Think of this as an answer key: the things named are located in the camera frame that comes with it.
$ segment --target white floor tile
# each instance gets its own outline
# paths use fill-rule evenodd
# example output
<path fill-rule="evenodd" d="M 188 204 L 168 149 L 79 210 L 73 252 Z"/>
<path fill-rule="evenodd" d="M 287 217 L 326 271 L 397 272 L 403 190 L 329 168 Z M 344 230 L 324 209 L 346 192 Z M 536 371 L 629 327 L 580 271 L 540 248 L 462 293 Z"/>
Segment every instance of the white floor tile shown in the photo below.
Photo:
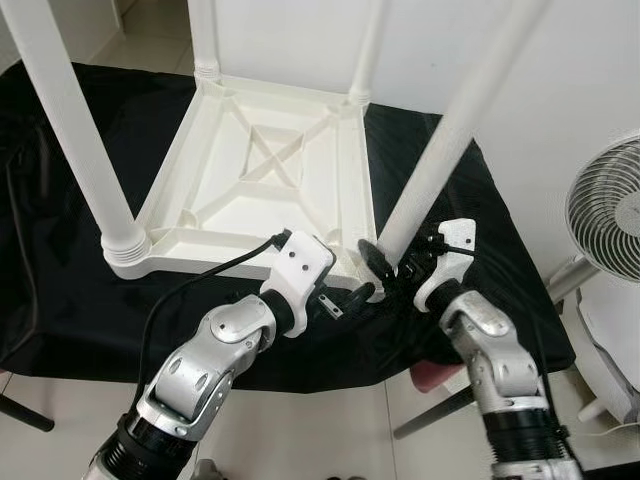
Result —
<path fill-rule="evenodd" d="M 127 34 L 191 39 L 187 0 L 139 1 L 124 16 Z"/>
<path fill-rule="evenodd" d="M 577 370 L 553 373 L 549 379 L 560 421 L 569 428 L 570 442 L 586 470 L 640 461 L 640 430 L 627 427 L 602 437 L 586 436 L 618 425 L 605 413 L 582 423 L 578 412 L 593 394 Z"/>
<path fill-rule="evenodd" d="M 444 386 L 428 394 L 418 392 L 408 371 L 386 383 L 392 428 L 449 396 Z M 493 457 L 475 405 L 465 407 L 402 440 L 394 440 L 394 452 L 398 480 L 491 477 Z"/>
<path fill-rule="evenodd" d="M 56 426 L 45 433 L 0 414 L 0 478 L 82 478 L 128 408 L 134 390 L 122 383 L 13 375 L 5 395 L 52 418 Z M 181 480 L 190 477 L 193 462 Z"/>
<path fill-rule="evenodd" d="M 4 391 L 4 388 L 9 383 L 9 379 L 11 378 L 11 372 L 2 372 L 0 373 L 0 393 Z"/>
<path fill-rule="evenodd" d="M 127 34 L 102 65 L 172 73 L 189 46 L 188 40 Z"/>
<path fill-rule="evenodd" d="M 384 385 L 313 395 L 233 391 L 200 444 L 230 480 L 395 478 Z"/>
<path fill-rule="evenodd" d="M 180 75 L 193 76 L 193 68 L 193 46 L 189 45 L 187 51 L 184 52 L 184 55 L 182 55 L 175 73 L 179 73 Z"/>

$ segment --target tiled floor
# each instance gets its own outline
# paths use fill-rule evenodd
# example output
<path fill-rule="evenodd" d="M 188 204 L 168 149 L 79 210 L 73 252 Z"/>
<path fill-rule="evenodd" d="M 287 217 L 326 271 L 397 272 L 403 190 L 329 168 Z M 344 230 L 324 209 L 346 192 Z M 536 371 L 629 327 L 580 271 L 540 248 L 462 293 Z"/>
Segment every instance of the tiled floor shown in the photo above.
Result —
<path fill-rule="evenodd" d="M 126 39 L 96 63 L 191 74 L 185 5 L 181 0 L 138 2 L 124 18 Z M 461 388 L 461 378 L 452 389 Z M 125 384 L 17 375 L 9 381 L 8 374 L 0 374 L 0 391 L 6 382 L 9 398 L 51 416 L 56 427 L 42 433 L 0 415 L 2 479 L 79 479 L 133 394 Z M 554 374 L 552 385 L 562 420 L 575 434 L 612 425 L 607 417 L 587 425 L 577 421 L 590 392 L 576 371 Z M 406 372 L 370 388 L 306 396 L 234 391 L 196 453 L 214 458 L 230 480 L 489 478 L 492 459 L 475 406 L 392 441 L 392 428 L 448 395 L 444 387 L 418 393 Z M 640 459 L 635 429 L 606 437 L 576 435 L 572 442 L 589 468 Z M 188 478 L 191 467 L 181 478 Z"/>

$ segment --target white fan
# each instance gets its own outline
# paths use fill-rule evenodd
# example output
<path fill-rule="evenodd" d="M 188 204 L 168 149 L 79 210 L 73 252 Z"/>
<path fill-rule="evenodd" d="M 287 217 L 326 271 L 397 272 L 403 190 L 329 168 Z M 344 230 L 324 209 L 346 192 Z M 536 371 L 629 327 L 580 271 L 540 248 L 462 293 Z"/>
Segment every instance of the white fan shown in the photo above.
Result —
<path fill-rule="evenodd" d="M 613 145 L 580 172 L 567 198 L 566 219 L 584 257 L 556 275 L 548 290 L 554 302 L 566 299 L 563 320 L 576 365 L 598 397 L 597 408 L 583 417 L 606 409 L 621 423 L 637 422 L 640 136 Z M 605 273 L 591 279 L 599 271 Z"/>

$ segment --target white wall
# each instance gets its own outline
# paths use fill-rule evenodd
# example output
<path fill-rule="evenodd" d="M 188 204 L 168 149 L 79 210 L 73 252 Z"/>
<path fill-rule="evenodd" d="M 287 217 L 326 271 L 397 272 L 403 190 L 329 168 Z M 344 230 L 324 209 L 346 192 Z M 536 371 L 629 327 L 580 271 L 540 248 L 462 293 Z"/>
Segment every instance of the white wall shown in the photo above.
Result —
<path fill-rule="evenodd" d="M 578 170 L 640 127 L 638 0 L 555 0 L 478 131 L 540 273 L 576 250 L 564 198 Z M 220 0 L 223 71 L 349 85 L 366 0 Z M 510 0 L 393 0 L 374 101 L 442 112 Z"/>
<path fill-rule="evenodd" d="M 88 62 L 116 35 L 119 20 L 112 0 L 50 0 L 72 60 Z M 0 12 L 0 72 L 20 58 Z"/>

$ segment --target fan grille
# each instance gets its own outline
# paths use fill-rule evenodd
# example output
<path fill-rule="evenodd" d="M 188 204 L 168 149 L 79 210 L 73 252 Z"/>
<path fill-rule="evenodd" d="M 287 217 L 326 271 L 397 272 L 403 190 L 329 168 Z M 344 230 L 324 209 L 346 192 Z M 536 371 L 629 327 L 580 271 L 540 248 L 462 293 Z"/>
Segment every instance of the fan grille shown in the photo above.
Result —
<path fill-rule="evenodd" d="M 640 137 L 607 150 L 578 175 L 567 223 L 592 263 L 640 281 Z"/>

